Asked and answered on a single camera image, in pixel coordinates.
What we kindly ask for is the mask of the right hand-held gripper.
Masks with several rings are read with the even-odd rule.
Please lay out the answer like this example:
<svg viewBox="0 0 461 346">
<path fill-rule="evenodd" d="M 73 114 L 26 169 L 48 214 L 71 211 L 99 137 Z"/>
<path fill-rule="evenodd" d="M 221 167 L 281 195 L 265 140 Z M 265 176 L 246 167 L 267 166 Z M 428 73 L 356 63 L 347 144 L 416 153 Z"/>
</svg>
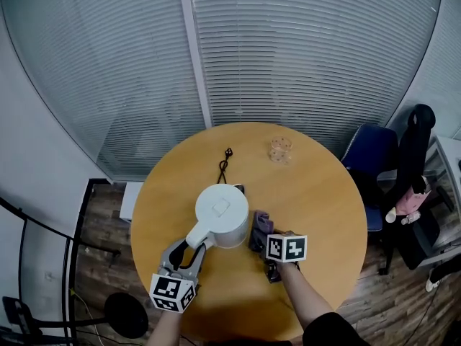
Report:
<svg viewBox="0 0 461 346">
<path fill-rule="evenodd" d="M 270 234 L 267 236 L 265 258 L 282 263 L 304 261 L 307 244 L 307 235 Z"/>
</svg>

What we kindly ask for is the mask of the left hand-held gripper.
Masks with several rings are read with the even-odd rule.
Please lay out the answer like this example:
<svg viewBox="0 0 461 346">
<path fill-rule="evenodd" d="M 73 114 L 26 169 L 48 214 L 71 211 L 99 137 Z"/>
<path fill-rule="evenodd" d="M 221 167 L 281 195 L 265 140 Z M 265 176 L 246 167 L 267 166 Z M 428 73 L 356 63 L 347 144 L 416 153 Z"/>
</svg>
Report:
<svg viewBox="0 0 461 346">
<path fill-rule="evenodd" d="M 152 274 L 149 296 L 162 311 L 183 314 L 196 296 L 198 274 L 207 251 L 205 243 L 195 250 L 188 265 L 180 266 L 188 247 L 185 239 L 175 241 L 161 255 L 160 267 Z"/>
</svg>

